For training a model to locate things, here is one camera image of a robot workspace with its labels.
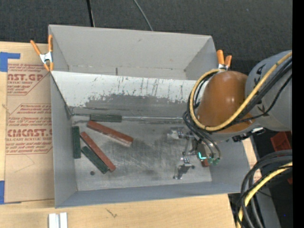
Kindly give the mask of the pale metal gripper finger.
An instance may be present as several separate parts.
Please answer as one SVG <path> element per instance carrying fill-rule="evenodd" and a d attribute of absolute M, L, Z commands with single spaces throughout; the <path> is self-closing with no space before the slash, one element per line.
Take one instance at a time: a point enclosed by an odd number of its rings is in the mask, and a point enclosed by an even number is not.
<path fill-rule="evenodd" d="M 190 135 L 184 127 L 171 127 L 167 133 L 167 138 L 174 140 L 179 140 L 179 139 L 188 140 L 190 138 Z"/>
<path fill-rule="evenodd" d="M 193 170 L 194 168 L 195 166 L 190 162 L 189 157 L 181 157 L 175 165 L 173 178 L 181 180 L 189 170 Z"/>

